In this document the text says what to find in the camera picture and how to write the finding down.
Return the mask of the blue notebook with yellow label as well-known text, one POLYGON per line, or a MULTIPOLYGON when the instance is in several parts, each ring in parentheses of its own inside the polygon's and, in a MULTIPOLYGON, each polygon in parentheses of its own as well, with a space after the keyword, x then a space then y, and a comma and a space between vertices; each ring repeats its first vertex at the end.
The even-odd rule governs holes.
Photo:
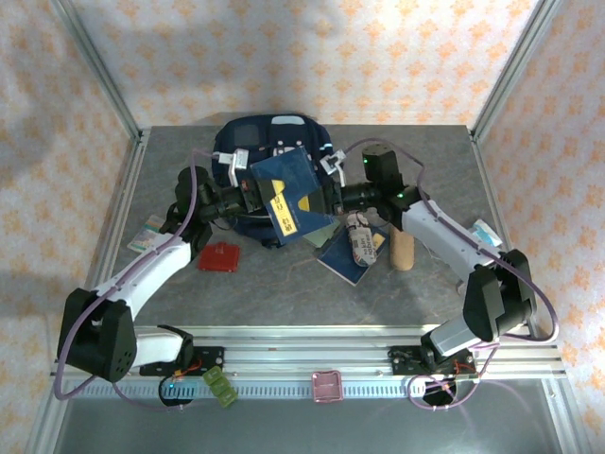
POLYGON ((331 224, 333 214, 303 212, 299 199, 321 187, 319 177, 304 148, 267 158, 251 165, 253 179, 281 180, 282 194, 264 204, 280 244, 285 245, 331 224))

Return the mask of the light green card holder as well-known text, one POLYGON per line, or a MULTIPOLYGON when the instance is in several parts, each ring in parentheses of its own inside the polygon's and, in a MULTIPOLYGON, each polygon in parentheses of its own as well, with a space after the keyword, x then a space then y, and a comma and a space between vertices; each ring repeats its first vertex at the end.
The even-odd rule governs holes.
POLYGON ((320 249, 334 236, 339 226, 340 222, 335 219, 331 224, 304 235, 303 239, 311 244, 314 248, 320 249))

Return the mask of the newspaper print pencil pouch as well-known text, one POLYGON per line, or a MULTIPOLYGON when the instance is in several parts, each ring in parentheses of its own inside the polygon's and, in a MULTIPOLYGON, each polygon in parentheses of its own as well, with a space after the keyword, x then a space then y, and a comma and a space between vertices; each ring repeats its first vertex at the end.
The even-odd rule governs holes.
POLYGON ((352 246, 354 262, 363 268, 373 265, 378 249, 385 238, 372 230, 370 223, 361 214, 354 213, 346 218, 346 230, 352 246))

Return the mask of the navy blue backpack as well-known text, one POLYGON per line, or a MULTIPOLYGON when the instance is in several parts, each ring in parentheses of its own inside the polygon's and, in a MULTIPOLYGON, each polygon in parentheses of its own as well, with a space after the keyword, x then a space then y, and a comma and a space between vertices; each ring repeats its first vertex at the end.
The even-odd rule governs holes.
POLYGON ((221 187, 232 183, 229 168, 232 155, 239 149, 248 153, 247 166, 237 169, 238 180, 251 175, 251 165, 294 148, 303 147, 323 183, 328 175, 320 160, 334 149, 328 131, 314 119, 298 113, 258 114, 228 122, 215 137, 212 153, 212 175, 221 187))

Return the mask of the red wallet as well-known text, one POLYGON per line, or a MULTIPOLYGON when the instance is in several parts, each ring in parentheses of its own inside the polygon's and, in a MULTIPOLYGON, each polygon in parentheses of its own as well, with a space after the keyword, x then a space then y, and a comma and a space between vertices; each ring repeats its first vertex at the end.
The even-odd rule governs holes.
POLYGON ((239 257, 237 245, 226 242, 208 244, 199 255, 197 268, 201 271, 236 272, 239 257))

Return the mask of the brown cork glasses case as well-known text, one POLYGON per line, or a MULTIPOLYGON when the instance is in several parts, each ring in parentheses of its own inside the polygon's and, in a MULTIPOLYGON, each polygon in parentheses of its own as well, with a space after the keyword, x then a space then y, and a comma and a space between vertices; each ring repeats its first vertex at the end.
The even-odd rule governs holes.
POLYGON ((390 263, 397 271, 410 271, 415 263, 415 238, 390 227, 390 263))

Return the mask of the plain blue notebook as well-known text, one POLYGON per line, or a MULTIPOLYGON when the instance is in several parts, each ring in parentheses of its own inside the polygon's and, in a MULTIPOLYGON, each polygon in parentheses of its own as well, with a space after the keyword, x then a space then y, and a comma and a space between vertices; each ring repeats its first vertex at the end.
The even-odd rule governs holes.
POLYGON ((372 267, 354 261, 353 246, 346 227, 340 228, 321 250, 317 260, 352 286, 356 286, 372 267))

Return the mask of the blue face mask pack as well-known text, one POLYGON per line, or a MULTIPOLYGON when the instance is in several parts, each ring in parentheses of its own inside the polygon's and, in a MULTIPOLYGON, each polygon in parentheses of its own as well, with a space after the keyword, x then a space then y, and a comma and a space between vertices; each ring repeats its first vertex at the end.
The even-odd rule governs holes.
POLYGON ((483 219, 477 219, 468 232, 477 238, 495 248, 500 248, 503 245, 503 240, 496 231, 483 219))

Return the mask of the green white paper packet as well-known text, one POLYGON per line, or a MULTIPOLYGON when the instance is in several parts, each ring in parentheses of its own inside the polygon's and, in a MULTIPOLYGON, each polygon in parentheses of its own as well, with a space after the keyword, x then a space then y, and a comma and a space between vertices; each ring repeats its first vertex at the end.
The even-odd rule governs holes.
POLYGON ((132 241, 127 245, 131 251, 142 253, 155 240, 159 234, 160 228, 164 224, 164 219, 156 215, 150 216, 144 223, 141 230, 135 235, 132 241))

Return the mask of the green button pad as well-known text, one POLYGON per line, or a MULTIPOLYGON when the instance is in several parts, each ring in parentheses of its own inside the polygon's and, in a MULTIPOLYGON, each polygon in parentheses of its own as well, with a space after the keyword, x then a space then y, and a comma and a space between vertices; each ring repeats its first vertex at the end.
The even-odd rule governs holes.
POLYGON ((222 408, 229 408, 236 401, 237 391, 220 367, 212 367, 202 375, 202 379, 222 408))

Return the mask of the pink square tray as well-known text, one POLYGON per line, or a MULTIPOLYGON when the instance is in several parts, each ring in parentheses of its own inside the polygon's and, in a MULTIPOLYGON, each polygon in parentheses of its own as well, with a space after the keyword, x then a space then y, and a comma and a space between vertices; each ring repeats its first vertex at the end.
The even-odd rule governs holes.
POLYGON ((341 373, 317 371, 311 375, 311 390, 315 403, 328 404, 343 400, 341 373))

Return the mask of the aluminium side rail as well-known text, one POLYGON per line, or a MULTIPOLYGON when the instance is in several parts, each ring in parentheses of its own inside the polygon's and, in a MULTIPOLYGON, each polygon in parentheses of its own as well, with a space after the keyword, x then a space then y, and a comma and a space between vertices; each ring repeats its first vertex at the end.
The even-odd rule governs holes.
POLYGON ((509 229, 503 217, 503 211, 497 197, 497 191, 493 183, 492 175, 487 167, 487 161, 482 155, 478 140, 475 138, 475 135, 472 131, 469 131, 469 138, 471 141, 471 146, 475 155, 477 166, 481 174, 482 182, 485 187, 490 209, 493 214, 495 231, 503 241, 502 248, 507 251, 511 248, 509 229))
POLYGON ((93 262, 84 284, 85 288, 95 288, 112 277, 150 133, 151 128, 143 129, 131 141, 95 247, 93 262))

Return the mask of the aluminium mounting rail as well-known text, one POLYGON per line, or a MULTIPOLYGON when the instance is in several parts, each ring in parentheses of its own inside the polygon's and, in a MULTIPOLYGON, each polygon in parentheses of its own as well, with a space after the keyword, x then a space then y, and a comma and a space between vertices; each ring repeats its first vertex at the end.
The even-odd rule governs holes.
MULTIPOLYGON (((416 345, 433 324, 186 326, 195 344, 225 348, 224 372, 235 380, 305 380, 338 370, 346 381, 392 379, 388 350, 416 345)), ((484 375, 487 379, 561 377, 554 343, 504 338, 484 375)))

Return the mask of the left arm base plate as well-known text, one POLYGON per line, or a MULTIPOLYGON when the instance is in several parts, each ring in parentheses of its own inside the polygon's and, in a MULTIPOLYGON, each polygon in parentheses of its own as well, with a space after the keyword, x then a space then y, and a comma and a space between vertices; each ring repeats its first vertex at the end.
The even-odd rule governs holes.
POLYGON ((208 370, 217 366, 222 369, 225 349, 220 346, 195 346, 193 358, 188 366, 179 366, 176 362, 156 362, 141 366, 139 375, 165 377, 177 372, 186 376, 202 376, 208 370))

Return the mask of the aluminium frame post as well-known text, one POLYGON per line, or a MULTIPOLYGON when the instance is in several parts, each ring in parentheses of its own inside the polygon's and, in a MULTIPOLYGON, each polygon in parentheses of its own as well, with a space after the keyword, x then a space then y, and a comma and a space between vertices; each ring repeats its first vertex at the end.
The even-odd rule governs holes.
POLYGON ((469 129, 473 142, 479 143, 489 133, 564 2, 565 0, 538 0, 480 114, 469 129))
POLYGON ((100 52, 96 48, 86 26, 82 22, 72 0, 49 0, 71 35, 81 56, 86 60, 100 88, 109 99, 113 110, 132 140, 138 141, 142 130, 134 119, 121 95, 100 52))

